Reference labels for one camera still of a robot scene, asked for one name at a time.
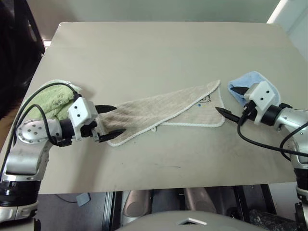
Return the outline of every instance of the metal frame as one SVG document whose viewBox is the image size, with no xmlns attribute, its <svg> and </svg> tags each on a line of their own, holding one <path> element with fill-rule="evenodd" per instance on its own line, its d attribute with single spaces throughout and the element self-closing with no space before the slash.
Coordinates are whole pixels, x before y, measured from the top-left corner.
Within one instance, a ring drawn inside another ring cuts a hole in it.
<svg viewBox="0 0 308 231">
<path fill-rule="evenodd" d="M 241 220 L 250 223 L 249 210 L 246 202 L 243 186 L 233 186 L 234 196 L 237 204 L 237 210 L 240 214 Z"/>
<path fill-rule="evenodd" d="M 102 231 L 114 231 L 120 228 L 122 192 L 107 192 Z"/>
<path fill-rule="evenodd" d="M 267 212 L 269 212 L 271 214 L 277 214 L 275 204 L 273 202 L 273 198 L 270 194 L 269 185 L 268 184 L 260 184 L 260 186 L 261 186 L 261 190 L 262 190 L 262 193 L 263 193 L 264 203 L 265 203 Z"/>
<path fill-rule="evenodd" d="M 184 190 L 178 189 L 178 197 L 180 202 L 180 210 L 185 210 L 185 196 L 184 196 Z"/>
</svg>

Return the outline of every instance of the green towel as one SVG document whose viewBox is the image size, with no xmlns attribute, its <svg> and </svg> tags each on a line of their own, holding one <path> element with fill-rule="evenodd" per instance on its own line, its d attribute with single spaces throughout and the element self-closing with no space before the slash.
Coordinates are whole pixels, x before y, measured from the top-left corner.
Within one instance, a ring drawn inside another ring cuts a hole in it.
<svg viewBox="0 0 308 231">
<path fill-rule="evenodd" d="M 63 82 L 70 84 L 78 93 L 81 91 L 81 88 L 71 84 L 69 81 L 63 80 L 52 80 L 45 83 L 43 86 L 54 83 L 54 82 Z M 44 110 L 46 117 L 48 119 L 67 119 L 68 118 L 68 108 L 73 103 L 73 92 L 64 85 L 55 85 L 49 88 L 44 89 L 37 96 L 35 96 L 29 106 L 32 104 L 38 104 Z M 40 119 L 42 118 L 39 110 L 33 108 L 27 118 L 31 119 Z"/>
</svg>

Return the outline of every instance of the robotic arm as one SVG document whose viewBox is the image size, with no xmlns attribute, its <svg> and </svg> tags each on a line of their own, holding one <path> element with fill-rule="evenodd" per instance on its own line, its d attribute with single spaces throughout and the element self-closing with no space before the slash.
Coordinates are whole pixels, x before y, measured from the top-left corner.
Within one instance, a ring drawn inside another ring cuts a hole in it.
<svg viewBox="0 0 308 231">
<path fill-rule="evenodd" d="M 234 87 L 238 94 L 244 96 L 247 104 L 242 117 L 233 115 L 224 108 L 216 108 L 223 116 L 238 124 L 238 133 L 245 141 L 260 147 L 279 151 L 291 161 L 296 175 L 296 192 L 301 203 L 295 205 L 296 220 L 302 230 L 308 228 L 308 110 L 295 110 L 287 104 L 279 107 L 272 105 L 274 93 L 269 84 L 262 81 L 251 88 Z M 241 133 L 241 126 L 245 120 L 251 119 L 256 125 L 264 123 L 273 126 L 285 136 L 280 147 L 272 147 L 252 141 Z"/>
<path fill-rule="evenodd" d="M 9 151 L 1 171 L 0 223 L 31 218 L 35 215 L 40 183 L 49 160 L 49 149 L 93 137 L 103 142 L 117 137 L 125 129 L 101 135 L 95 121 L 99 113 L 116 108 L 98 105 L 78 95 L 70 106 L 69 119 L 29 120 L 15 130 L 16 143 Z"/>
</svg>

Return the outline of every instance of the blue towel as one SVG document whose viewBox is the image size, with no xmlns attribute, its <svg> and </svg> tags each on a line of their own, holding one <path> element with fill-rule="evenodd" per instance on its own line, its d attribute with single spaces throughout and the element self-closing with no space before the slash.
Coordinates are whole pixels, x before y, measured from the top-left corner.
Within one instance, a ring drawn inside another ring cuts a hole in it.
<svg viewBox="0 0 308 231">
<path fill-rule="evenodd" d="M 257 71 L 251 71 L 251 72 L 243 75 L 240 78 L 237 78 L 235 80 L 230 81 L 228 83 L 228 90 L 235 97 L 237 102 L 239 102 L 240 105 L 244 106 L 247 103 L 246 99 L 244 99 L 244 96 L 232 91 L 231 88 L 232 87 L 247 87 L 247 88 L 249 88 L 254 83 L 259 83 L 259 82 L 264 81 L 264 80 L 269 83 L 269 85 L 271 86 L 271 88 L 275 92 L 276 96 L 274 98 L 273 104 L 278 106 L 281 103 L 280 94 L 279 94 L 278 90 L 275 88 L 275 86 L 270 81 L 268 81 L 263 75 L 261 75 Z"/>
</svg>

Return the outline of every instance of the beige towel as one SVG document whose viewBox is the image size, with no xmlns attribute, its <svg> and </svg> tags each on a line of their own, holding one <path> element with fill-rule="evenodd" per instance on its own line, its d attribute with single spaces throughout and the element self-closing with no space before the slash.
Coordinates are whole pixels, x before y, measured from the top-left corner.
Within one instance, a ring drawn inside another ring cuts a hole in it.
<svg viewBox="0 0 308 231">
<path fill-rule="evenodd" d="M 116 110 L 100 114 L 98 123 L 105 132 L 126 128 L 123 134 L 108 141 L 113 147 L 158 125 L 219 127 L 225 121 L 215 109 L 223 107 L 219 85 L 217 80 L 205 86 L 122 103 L 116 105 Z"/>
</svg>

